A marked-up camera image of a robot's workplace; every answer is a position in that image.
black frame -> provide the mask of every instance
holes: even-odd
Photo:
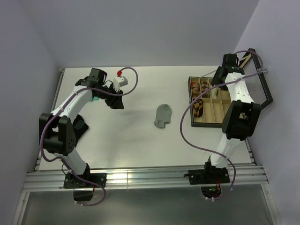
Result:
[[[249,51],[256,52],[254,48],[249,48]],[[257,71],[262,68],[258,57],[254,54],[249,53],[249,52],[246,52],[244,54],[244,56],[241,58],[241,60],[239,62],[239,67],[244,68],[244,66],[247,63],[249,63],[250,59],[252,59],[252,61],[254,62],[254,66],[255,66]],[[260,73],[260,74],[258,74],[258,77],[259,77],[259,80],[261,81],[263,92],[264,92],[264,94],[266,96],[266,99],[267,99],[265,102],[263,102],[261,104],[262,109],[264,109],[265,107],[267,107],[269,104],[271,104],[273,102],[273,97],[271,95],[271,92],[270,92],[270,89],[268,87],[266,78],[264,77],[264,74]],[[190,104],[192,102],[192,93],[191,93],[191,90],[190,90],[191,78],[194,78],[194,77],[189,77],[188,78],[188,94],[189,94]],[[196,123],[196,122],[194,122],[193,107],[190,107],[190,114],[191,114],[191,126],[192,127],[202,127],[202,128],[221,128],[222,127],[222,123]]]
[[[254,48],[249,48],[248,50],[252,51],[252,52],[256,52]],[[243,56],[243,58],[240,60],[239,67],[244,68],[244,66],[249,62],[250,59],[253,60],[257,71],[262,68],[257,55],[251,54],[249,52],[246,52],[245,55]],[[260,73],[260,74],[258,74],[258,77],[259,77],[259,80],[261,81],[263,92],[266,96],[266,101],[264,101],[261,104],[262,109],[264,109],[265,107],[267,107],[268,105],[270,105],[273,102],[273,97],[271,95],[271,92],[268,87],[266,78],[264,77],[264,74]]]

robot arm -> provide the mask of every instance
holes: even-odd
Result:
[[[240,73],[228,74],[225,79],[225,83],[237,80],[243,76],[244,75]],[[217,152],[222,153],[228,158],[231,158],[240,142],[244,141],[248,136],[253,134],[261,109],[260,105],[255,104],[251,98],[245,80],[229,84],[227,85],[227,88],[230,93],[233,109],[230,107],[230,110],[228,110],[227,114],[225,115],[225,119],[222,124],[223,136],[218,145]],[[235,126],[239,126],[240,128],[237,127],[237,130],[234,131],[233,128],[229,127],[229,122],[231,126],[235,124]],[[224,157],[217,154],[212,154],[210,161],[211,165],[215,166],[216,168],[227,167],[228,163]]]
[[[227,158],[231,158],[241,141],[253,134],[261,111],[260,104],[255,104],[248,92],[243,79],[245,73],[238,67],[238,60],[236,54],[224,55],[223,64],[217,69],[212,84],[218,85],[242,78],[239,82],[221,87],[222,90],[229,91],[232,100],[222,123],[223,136],[217,148],[217,152]],[[227,160],[221,155],[212,154],[210,162],[216,168],[227,168]]]
[[[78,90],[92,87],[113,94],[122,94],[120,87],[128,84],[127,79],[120,75],[114,78],[110,87],[107,87],[104,86],[106,76],[107,73],[100,69],[91,69],[90,75],[76,83],[70,96],[58,108],[50,114],[43,113],[39,118],[40,137],[46,123],[69,101],[72,95],[77,94]],[[88,179],[90,168],[81,159],[75,146],[80,136],[88,129],[78,113],[93,97],[104,99],[112,109],[124,109],[121,96],[110,96],[93,90],[83,90],[67,104],[65,110],[53,121],[45,134],[43,146],[49,153],[64,159],[75,174],[86,179]]]
[[[226,54],[223,57],[223,64],[218,67],[212,85],[232,82],[243,78],[244,70],[238,67],[236,54]],[[227,86],[221,86],[221,90],[228,90],[231,97],[231,105],[224,116],[222,123],[222,139],[204,165],[204,170],[190,170],[185,176],[189,176],[190,184],[220,184],[229,183],[228,161],[240,142],[251,136],[256,127],[261,111],[261,105],[254,103],[251,98],[245,80],[240,80]],[[220,195],[219,189],[214,187],[202,187],[202,192],[207,197]]]

wooden box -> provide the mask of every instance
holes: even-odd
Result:
[[[188,92],[190,103],[195,99],[195,97],[192,97],[191,82],[197,82],[201,85],[204,81],[209,83],[211,86],[212,78],[189,77]],[[209,97],[202,97],[202,100],[203,114],[201,117],[194,116],[194,109],[193,107],[190,108],[192,127],[221,128],[224,115],[231,104],[229,91],[224,91],[218,88],[216,98],[212,98],[210,93]]]

purple cable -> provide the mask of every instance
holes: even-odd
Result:
[[[238,51],[238,52],[235,52],[234,54],[238,54],[238,53],[243,53],[243,52],[247,52],[247,53],[251,53],[251,54],[255,54],[259,61],[261,62],[261,68],[263,68],[263,60],[262,58],[256,53],[256,52],[253,52],[253,51]],[[201,98],[205,93],[207,93],[208,91],[212,90],[212,89],[215,89],[215,88],[218,88],[218,87],[222,87],[222,86],[225,86],[225,85],[228,85],[228,84],[232,84],[232,83],[236,83],[236,82],[239,82],[241,81],[242,79],[246,79],[246,78],[249,78],[249,77],[252,77],[252,76],[255,76],[255,75],[258,75],[259,73],[261,73],[261,70],[262,69],[259,69],[255,74],[251,74],[251,75],[247,75],[247,76],[244,76],[243,78],[239,78],[235,81],[231,81],[231,82],[227,82],[227,83],[222,83],[222,84],[219,84],[219,85],[216,85],[216,86],[213,86],[209,89],[207,89],[205,92],[203,92],[201,95],[199,95],[194,101],[192,101],[192,103],[187,107],[187,109],[184,111],[182,117],[181,117],[181,120],[180,120],[180,134],[181,134],[181,137],[183,138],[183,140],[190,146],[192,146],[193,148],[196,148],[196,149],[200,149],[200,150],[203,150],[203,151],[208,151],[208,152],[211,152],[211,153],[215,153],[215,154],[218,154],[222,157],[224,157],[230,164],[231,166],[233,167],[233,179],[232,179],[232,182],[228,188],[228,190],[222,194],[221,196],[217,197],[217,198],[214,198],[214,200],[217,200],[217,199],[220,199],[222,198],[223,196],[225,196],[226,194],[228,194],[228,192],[232,189],[233,187],[233,184],[234,184],[234,181],[235,181],[235,177],[236,177],[236,169],[235,169],[235,166],[234,164],[232,163],[232,161],[230,159],[227,158],[226,155],[222,154],[222,153],[219,153],[217,151],[213,151],[213,150],[210,150],[210,149],[205,149],[205,148],[201,148],[201,147],[198,147],[196,145],[193,145],[192,143],[190,143],[186,138],[185,136],[183,135],[183,131],[182,131],[182,124],[183,124],[183,120],[184,120],[184,117],[186,116],[188,110],[190,109],[190,107],[193,106],[193,104],[199,99]]]
[[[74,93],[73,95],[71,95],[71,97],[66,101],[66,103],[62,106],[62,108],[47,122],[47,124],[45,125],[45,127],[44,127],[44,129],[43,129],[43,131],[42,131],[42,134],[41,134],[41,138],[40,138],[40,143],[39,143],[39,145],[40,145],[40,151],[41,151],[41,154],[42,154],[42,157],[43,157],[43,159],[46,161],[46,162],[53,162],[53,161],[55,161],[56,159],[61,159],[61,157],[55,157],[55,158],[53,158],[53,159],[48,159],[47,157],[46,157],[46,155],[45,155],[45,153],[44,153],[44,148],[43,148],[43,146],[44,146],[44,138],[45,138],[45,134],[46,134],[46,131],[47,131],[47,129],[49,128],[49,126],[50,126],[50,124],[63,112],[63,110],[67,107],[67,105],[68,104],[70,104],[70,102],[80,93],[80,92],[82,92],[82,91],[84,91],[84,90],[95,90],[95,91],[98,91],[98,92],[102,92],[102,93],[104,93],[104,94],[107,94],[107,95],[111,95],[111,96],[125,96],[125,95],[128,95],[128,94],[130,94],[131,92],[133,92],[134,91],[134,89],[136,88],[136,86],[137,86],[137,83],[138,83],[138,74],[137,74],[137,71],[134,69],[134,68],[132,68],[132,67],[124,67],[124,68],[122,68],[120,71],[123,71],[124,69],[131,69],[131,70],[133,70],[134,71],[134,73],[135,73],[135,76],[136,76],[136,82],[135,82],[135,85],[134,85],[134,87],[130,90],[130,91],[128,91],[128,92],[126,92],[126,93],[123,93],[123,94],[112,94],[112,93],[109,93],[109,92],[106,92],[106,91],[104,91],[104,90],[100,90],[100,89],[97,89],[97,88],[82,88],[82,89],[80,89],[80,90],[78,90],[76,93]],[[62,159],[62,162],[63,162],[63,164],[70,170],[71,168],[70,168],[70,166]],[[99,185],[99,184],[96,184],[96,183],[94,183],[94,182],[91,182],[91,181],[88,181],[88,180],[85,180],[85,179],[83,179],[83,178],[80,178],[77,174],[75,174],[73,171],[72,171],[72,174],[77,178],[77,179],[79,179],[79,180],[81,180],[81,181],[83,181],[83,182],[87,182],[87,183],[89,183],[89,184],[92,184],[92,185],[95,185],[95,186],[97,186],[97,187],[99,187],[99,188],[101,188],[102,190],[103,190],[103,192],[104,192],[104,196],[103,196],[103,198],[100,200],[100,201],[98,201],[98,202],[96,202],[96,203],[93,203],[93,204],[82,204],[83,206],[94,206],[94,205],[97,205],[97,204],[99,204],[99,203],[101,203],[104,199],[105,199],[105,196],[106,196],[106,191],[105,191],[105,189],[104,189],[104,187],[102,187],[101,185]]]

